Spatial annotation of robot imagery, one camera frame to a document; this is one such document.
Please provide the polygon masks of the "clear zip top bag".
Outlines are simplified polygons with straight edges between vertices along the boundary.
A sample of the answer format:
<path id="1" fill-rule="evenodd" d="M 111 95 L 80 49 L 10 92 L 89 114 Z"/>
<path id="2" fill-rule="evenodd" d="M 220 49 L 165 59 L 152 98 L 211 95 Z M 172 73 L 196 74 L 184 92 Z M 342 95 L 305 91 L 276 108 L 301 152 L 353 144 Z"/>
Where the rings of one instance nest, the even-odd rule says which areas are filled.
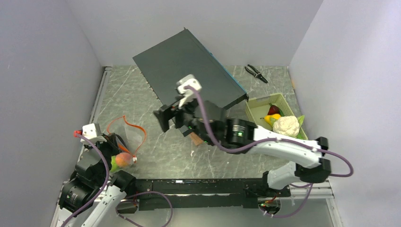
<path id="1" fill-rule="evenodd" d="M 123 115 L 112 120 L 106 131 L 108 134 L 114 133 L 117 137 L 117 148 L 122 152 L 132 155 L 133 163 L 138 161 L 137 152 L 147 138 L 147 132 L 139 125 L 129 123 Z"/>

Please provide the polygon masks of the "orange fruit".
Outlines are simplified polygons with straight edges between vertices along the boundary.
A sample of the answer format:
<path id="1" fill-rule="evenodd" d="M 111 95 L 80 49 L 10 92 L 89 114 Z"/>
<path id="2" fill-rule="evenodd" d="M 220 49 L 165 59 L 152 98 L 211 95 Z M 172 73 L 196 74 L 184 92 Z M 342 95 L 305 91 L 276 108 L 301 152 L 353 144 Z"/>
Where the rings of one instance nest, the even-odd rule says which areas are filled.
<path id="1" fill-rule="evenodd" d="M 115 156 L 115 163 L 120 168 L 125 168 L 133 163 L 132 155 L 126 152 L 122 152 Z"/>

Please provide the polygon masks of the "light green plastic basket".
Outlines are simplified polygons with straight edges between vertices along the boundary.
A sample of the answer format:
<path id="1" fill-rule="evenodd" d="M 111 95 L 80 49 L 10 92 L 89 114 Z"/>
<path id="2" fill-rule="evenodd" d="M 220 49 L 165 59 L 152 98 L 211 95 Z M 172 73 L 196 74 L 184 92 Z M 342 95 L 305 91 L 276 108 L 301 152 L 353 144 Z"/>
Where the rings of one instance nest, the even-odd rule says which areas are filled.
<path id="1" fill-rule="evenodd" d="M 245 112 L 249 121 L 252 121 L 257 125 L 272 131 L 272 127 L 263 119 L 265 116 L 267 116 L 271 104 L 277 106 L 282 111 L 284 116 L 295 115 L 283 94 L 274 93 L 270 96 L 251 98 L 245 103 Z"/>

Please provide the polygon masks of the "green lime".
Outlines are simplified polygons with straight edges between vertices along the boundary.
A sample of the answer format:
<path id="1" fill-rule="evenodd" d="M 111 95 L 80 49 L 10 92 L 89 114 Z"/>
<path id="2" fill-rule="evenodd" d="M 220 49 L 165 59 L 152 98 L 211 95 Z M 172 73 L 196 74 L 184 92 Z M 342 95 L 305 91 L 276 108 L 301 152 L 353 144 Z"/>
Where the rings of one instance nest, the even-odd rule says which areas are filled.
<path id="1" fill-rule="evenodd" d="M 111 158 L 111 169 L 110 169 L 110 173 L 115 173 L 116 171 L 118 171 L 120 168 L 116 163 L 116 156 L 112 156 Z"/>

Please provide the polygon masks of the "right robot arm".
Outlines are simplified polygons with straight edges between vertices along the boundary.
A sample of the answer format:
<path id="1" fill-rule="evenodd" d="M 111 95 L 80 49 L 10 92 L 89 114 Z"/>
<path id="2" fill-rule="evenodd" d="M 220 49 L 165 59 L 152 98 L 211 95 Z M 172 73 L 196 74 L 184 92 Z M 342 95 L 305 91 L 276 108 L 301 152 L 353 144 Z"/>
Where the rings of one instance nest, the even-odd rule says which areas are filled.
<path id="1" fill-rule="evenodd" d="M 266 171 L 261 182 L 261 192 L 274 195 L 291 183 L 322 183 L 331 174 L 330 161 L 325 159 L 321 148 L 327 148 L 325 138 L 318 140 L 292 139 L 274 133 L 253 122 L 228 118 L 226 111 L 212 102 L 204 103 L 211 131 L 224 151 L 231 154 L 263 154 L 288 161 L 284 166 Z M 197 101 L 178 105 L 163 105 L 153 112 L 162 131 L 169 130 L 169 120 L 176 128 L 187 127 L 207 144 L 215 146 L 206 130 L 205 119 Z"/>

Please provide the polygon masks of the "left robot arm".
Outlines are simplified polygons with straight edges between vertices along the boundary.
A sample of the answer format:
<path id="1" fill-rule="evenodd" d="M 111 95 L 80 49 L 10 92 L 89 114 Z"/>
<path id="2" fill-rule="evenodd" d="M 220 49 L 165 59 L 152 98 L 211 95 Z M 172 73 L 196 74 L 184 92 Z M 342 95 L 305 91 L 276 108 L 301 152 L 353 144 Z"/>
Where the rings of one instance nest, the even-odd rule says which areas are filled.
<path id="1" fill-rule="evenodd" d="M 136 178 L 123 170 L 111 173 L 112 157 L 126 148 L 121 136 L 101 135 L 86 145 L 80 161 L 61 190 L 58 227 L 104 227 L 122 199 L 136 192 Z"/>

